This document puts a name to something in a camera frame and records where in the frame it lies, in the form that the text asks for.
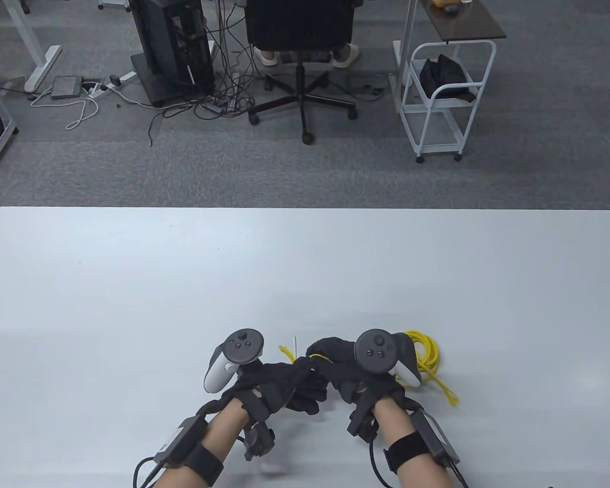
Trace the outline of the person's left hand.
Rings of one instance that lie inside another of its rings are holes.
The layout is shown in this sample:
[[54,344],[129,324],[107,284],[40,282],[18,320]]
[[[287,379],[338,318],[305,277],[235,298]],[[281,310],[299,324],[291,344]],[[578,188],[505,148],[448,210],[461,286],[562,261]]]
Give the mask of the person's left hand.
[[252,424],[267,421],[284,408],[315,415],[327,398],[327,386],[328,381],[314,371],[310,358],[298,358],[293,364],[255,360],[239,368],[237,380],[220,399],[207,402],[197,413],[219,413],[238,400]]

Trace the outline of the person's right hand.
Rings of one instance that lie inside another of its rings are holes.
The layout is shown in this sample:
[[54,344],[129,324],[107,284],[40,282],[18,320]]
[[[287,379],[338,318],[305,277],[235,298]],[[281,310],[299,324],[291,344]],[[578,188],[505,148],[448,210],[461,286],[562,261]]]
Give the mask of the person's right hand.
[[390,398],[401,408],[409,400],[404,387],[390,374],[365,371],[354,358],[355,343],[337,337],[317,340],[307,348],[314,368],[348,404],[373,409],[379,400]]

